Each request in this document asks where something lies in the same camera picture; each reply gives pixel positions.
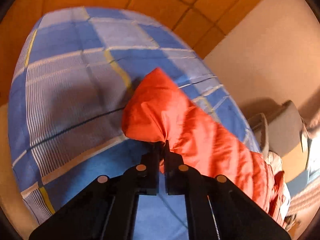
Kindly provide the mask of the blue plaid bed sheet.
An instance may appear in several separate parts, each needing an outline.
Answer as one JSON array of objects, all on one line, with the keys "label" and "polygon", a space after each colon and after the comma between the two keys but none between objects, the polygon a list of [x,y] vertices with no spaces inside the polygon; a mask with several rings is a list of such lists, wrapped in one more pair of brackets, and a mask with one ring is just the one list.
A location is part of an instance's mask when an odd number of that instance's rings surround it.
[{"label": "blue plaid bed sheet", "polygon": [[[38,227],[99,176],[138,165],[155,142],[121,129],[141,81],[159,68],[214,121],[260,153],[216,75],[173,32],[148,16],[95,7],[45,14],[22,48],[9,95],[12,169]],[[189,239],[183,195],[141,195],[132,239]]]}]

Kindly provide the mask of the beige quilted blanket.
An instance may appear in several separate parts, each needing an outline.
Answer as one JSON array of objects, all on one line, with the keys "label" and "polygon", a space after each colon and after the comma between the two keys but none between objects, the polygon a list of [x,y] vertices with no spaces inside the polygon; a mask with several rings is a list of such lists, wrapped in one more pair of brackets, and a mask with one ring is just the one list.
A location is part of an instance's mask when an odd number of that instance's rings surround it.
[{"label": "beige quilted blanket", "polygon": [[[274,175],[283,170],[283,161],[276,153],[269,151],[265,161],[271,165]],[[280,206],[280,215],[282,219],[285,219],[291,203],[291,196],[286,183],[284,183],[283,197],[284,198]]]}]

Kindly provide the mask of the orange quilted puffer jacket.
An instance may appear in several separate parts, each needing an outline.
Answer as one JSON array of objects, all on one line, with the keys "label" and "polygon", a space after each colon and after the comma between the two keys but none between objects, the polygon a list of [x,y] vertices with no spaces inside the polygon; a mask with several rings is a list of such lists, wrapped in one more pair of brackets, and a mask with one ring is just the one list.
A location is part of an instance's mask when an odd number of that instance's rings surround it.
[{"label": "orange quilted puffer jacket", "polygon": [[156,68],[141,81],[123,111],[121,129],[133,140],[167,142],[172,152],[201,174],[223,174],[279,225],[284,225],[284,172],[274,173]]}]

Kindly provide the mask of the grey yellow blue headboard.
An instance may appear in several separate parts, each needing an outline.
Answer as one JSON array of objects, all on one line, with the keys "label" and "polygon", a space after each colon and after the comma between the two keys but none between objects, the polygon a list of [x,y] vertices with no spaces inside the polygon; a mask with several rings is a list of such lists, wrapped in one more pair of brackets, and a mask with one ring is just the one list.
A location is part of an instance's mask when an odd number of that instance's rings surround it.
[{"label": "grey yellow blue headboard", "polygon": [[295,104],[284,102],[267,117],[269,149],[280,156],[291,197],[319,177],[319,136],[312,137]]}]

